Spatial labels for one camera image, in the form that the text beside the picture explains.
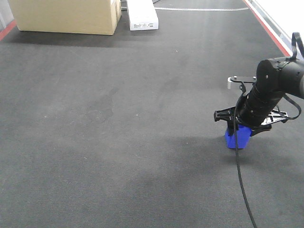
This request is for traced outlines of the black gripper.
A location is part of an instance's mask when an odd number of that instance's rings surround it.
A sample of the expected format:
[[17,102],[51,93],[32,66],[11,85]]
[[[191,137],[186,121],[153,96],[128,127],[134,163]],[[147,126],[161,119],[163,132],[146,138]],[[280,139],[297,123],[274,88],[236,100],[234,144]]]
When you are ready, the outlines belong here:
[[227,122],[227,135],[231,137],[237,135],[238,137],[252,137],[262,132],[267,132],[272,129],[272,124],[277,122],[287,122],[287,112],[279,110],[272,110],[268,115],[262,117],[254,115],[253,111],[249,111],[250,120],[246,120],[240,116],[241,109],[239,107],[230,107],[224,110],[214,112],[214,121]]

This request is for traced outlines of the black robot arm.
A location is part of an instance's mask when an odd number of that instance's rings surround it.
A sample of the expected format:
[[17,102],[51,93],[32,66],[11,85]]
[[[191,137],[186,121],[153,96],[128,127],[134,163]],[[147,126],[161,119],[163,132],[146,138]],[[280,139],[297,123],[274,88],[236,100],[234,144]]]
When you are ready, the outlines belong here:
[[226,121],[229,128],[248,127],[252,136],[269,131],[273,123],[290,119],[274,109],[282,98],[289,101],[288,95],[304,97],[304,62],[285,57],[263,60],[250,92],[242,94],[234,107],[215,111],[214,120]]

